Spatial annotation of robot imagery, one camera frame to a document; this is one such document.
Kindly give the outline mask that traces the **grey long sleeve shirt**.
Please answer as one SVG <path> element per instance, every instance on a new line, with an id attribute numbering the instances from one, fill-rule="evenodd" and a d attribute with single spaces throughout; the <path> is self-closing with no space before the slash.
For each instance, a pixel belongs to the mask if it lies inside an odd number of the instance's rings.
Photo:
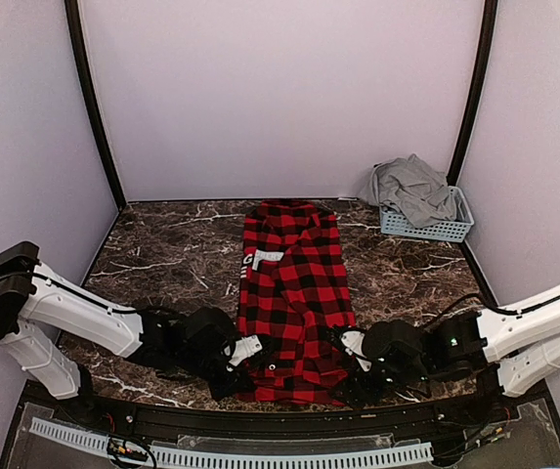
<path id="1" fill-rule="evenodd" d="M 457 218 L 446 175 L 416 154 L 374 165 L 358 198 L 369 205 L 403 214 L 417 229 Z"/>

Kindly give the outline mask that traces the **black frame post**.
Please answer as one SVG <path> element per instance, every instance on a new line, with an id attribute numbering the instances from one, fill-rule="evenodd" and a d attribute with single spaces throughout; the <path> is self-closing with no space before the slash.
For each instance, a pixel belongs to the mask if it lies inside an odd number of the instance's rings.
<path id="1" fill-rule="evenodd" d="M 450 186 L 455 186 L 457 184 L 469 149 L 491 55 L 495 34 L 497 9 L 497 0 L 484 1 L 479 39 L 471 81 L 469 84 L 468 96 L 460 122 L 455 147 L 452 153 L 452 161 L 447 174 L 447 181 Z"/>
<path id="2" fill-rule="evenodd" d="M 127 200 L 115 168 L 98 103 L 80 18 L 80 3 L 77 0 L 64 0 L 64 5 L 68 34 L 85 110 L 110 194 L 117 210 L 121 211 L 126 207 Z"/>

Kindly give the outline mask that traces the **black left frame post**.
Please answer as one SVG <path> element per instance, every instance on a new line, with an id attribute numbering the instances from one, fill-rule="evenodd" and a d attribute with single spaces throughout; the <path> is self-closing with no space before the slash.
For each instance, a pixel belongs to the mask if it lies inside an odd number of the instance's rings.
<path id="1" fill-rule="evenodd" d="M 80 18 L 80 3 L 77 0 L 64 0 L 64 5 L 68 34 L 85 110 L 110 194 L 117 210 L 121 211 L 126 207 L 127 200 L 115 168 L 98 103 Z"/>

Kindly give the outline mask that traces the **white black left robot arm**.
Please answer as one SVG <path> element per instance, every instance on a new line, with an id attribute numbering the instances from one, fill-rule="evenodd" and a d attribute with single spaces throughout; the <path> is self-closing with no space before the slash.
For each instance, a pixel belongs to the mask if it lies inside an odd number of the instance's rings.
<path id="1" fill-rule="evenodd" d="M 265 350 L 242 336 L 218 308 L 190 315 L 112 303 L 56 274 L 22 241 L 0 253 L 0 347 L 40 381 L 84 426 L 105 417 L 91 378 L 42 331 L 44 324 L 89 340 L 124 360 L 163 374 L 182 369 L 207 382 L 214 400 L 253 390 L 246 361 Z"/>

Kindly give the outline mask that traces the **red black plaid shirt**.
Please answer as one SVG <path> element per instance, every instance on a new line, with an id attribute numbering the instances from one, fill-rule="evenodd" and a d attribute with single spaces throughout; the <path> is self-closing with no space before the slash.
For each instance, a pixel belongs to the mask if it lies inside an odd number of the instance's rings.
<path id="1" fill-rule="evenodd" d="M 333 405 L 347 375 L 328 337 L 356 324 L 335 215 L 305 200 L 264 200 L 244 220 L 237 328 L 270 340 L 246 368 L 246 402 Z"/>

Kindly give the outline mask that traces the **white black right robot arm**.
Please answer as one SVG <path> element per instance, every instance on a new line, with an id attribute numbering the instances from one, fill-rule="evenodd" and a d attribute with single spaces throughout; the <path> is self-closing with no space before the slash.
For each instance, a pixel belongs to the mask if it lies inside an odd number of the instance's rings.
<path id="1" fill-rule="evenodd" d="M 501 308 L 443 312 L 422 326 L 380 321 L 368 329 L 336 326 L 331 336 L 351 360 L 333 390 L 338 401 L 361 408 L 417 382 L 473 376 L 478 393 L 465 414 L 485 424 L 501 411 L 503 396 L 521 397 L 560 369 L 560 284 Z"/>

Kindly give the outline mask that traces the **black right frame post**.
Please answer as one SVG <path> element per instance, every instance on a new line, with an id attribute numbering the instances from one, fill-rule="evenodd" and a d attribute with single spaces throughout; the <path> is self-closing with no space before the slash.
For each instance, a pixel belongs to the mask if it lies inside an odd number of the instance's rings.
<path id="1" fill-rule="evenodd" d="M 457 184 L 469 149 L 491 55 L 495 34 L 497 9 L 497 0 L 484 1 L 479 39 L 471 81 L 469 84 L 468 96 L 460 122 L 455 147 L 452 153 L 452 161 L 447 174 L 447 181 L 450 186 L 455 186 Z"/>

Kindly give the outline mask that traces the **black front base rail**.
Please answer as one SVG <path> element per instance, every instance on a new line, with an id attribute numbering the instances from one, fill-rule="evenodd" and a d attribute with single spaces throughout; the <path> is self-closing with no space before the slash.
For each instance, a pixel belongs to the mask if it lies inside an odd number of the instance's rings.
<path id="1" fill-rule="evenodd" d="M 145 443 L 186 436 L 270 442 L 390 435 L 395 442 L 432 441 L 440 457 L 461 454 L 499 428 L 516 448 L 550 453 L 560 450 L 560 439 L 547 398 L 547 388 L 537 385 L 530 399 L 500 404 L 464 395 L 362 410 L 229 412 L 95 397 L 95 414 L 84 425 Z"/>

